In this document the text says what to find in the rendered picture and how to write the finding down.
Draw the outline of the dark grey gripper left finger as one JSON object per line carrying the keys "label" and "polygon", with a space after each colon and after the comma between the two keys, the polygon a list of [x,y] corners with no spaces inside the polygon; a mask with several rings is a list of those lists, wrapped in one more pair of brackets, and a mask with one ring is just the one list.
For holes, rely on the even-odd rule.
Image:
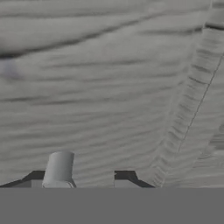
{"label": "dark grey gripper left finger", "polygon": [[0,188],[41,188],[44,171],[32,171],[21,179],[0,185]]}

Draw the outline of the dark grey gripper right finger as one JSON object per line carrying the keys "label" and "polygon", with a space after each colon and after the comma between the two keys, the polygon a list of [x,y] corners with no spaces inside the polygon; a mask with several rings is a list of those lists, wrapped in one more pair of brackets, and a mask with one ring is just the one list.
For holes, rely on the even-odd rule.
{"label": "dark grey gripper right finger", "polygon": [[115,171],[114,175],[115,188],[153,188],[147,182],[138,178],[135,171]]}

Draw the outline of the grey wood drawer front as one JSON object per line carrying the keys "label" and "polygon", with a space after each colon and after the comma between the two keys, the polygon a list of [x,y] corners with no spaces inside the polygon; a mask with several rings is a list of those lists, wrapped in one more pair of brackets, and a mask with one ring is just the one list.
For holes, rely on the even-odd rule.
{"label": "grey wood drawer front", "polygon": [[160,147],[153,183],[177,186],[216,168],[224,152],[224,53],[197,58]]}

